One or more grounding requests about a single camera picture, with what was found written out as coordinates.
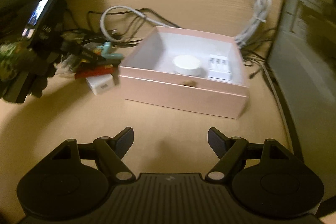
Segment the black phone with lit screen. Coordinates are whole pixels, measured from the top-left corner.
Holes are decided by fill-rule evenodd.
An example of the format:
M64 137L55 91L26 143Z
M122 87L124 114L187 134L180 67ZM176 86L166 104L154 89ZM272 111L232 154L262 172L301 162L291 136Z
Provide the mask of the black phone with lit screen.
M33 9L27 24L22 32L22 40L31 41L41 29L41 24L46 20L56 0L39 0Z

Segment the grey computer tower case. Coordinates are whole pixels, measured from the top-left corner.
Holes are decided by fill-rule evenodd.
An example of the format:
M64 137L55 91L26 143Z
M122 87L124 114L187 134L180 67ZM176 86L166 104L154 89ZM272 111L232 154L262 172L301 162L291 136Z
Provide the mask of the grey computer tower case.
M335 0L284 0L268 65L294 154L335 197Z

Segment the white round jar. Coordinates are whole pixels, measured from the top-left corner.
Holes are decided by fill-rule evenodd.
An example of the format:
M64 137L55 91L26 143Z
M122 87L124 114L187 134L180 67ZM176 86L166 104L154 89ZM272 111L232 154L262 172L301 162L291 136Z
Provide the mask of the white round jar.
M199 76L201 73L201 61L195 56L179 55L173 59L174 69L185 76Z

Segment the pink open cardboard box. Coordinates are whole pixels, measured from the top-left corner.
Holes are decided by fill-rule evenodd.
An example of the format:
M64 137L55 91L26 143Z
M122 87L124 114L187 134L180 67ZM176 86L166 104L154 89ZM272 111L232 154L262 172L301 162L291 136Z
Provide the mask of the pink open cardboard box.
M174 69L179 55L201 61L199 76ZM208 77L211 55L228 57L230 81ZM249 101L249 83L242 55L234 38L184 28L156 27L119 66L127 100L238 119Z

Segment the red packet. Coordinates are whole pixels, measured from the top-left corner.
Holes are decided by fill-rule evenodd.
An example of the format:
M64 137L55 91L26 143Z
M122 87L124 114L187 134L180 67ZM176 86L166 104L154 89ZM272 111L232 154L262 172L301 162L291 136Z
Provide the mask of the red packet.
M84 79L87 77L108 75L114 72L111 65L100 65L96 67L81 67L75 73L75 79Z

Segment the white square power adapter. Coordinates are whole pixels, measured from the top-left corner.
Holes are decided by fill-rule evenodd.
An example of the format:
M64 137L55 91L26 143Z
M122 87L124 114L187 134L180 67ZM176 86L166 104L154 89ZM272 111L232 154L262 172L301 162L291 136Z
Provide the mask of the white square power adapter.
M90 90L96 96L114 87L114 80L111 74L87 77L86 81Z

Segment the teal plastic crank handle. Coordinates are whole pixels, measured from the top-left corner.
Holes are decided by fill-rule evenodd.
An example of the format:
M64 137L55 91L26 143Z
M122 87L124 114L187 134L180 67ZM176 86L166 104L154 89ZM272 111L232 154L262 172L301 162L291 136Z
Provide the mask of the teal plastic crank handle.
M105 42L103 45L97 46L100 56L107 60L122 60L124 58L122 53L116 53L113 50L111 42Z

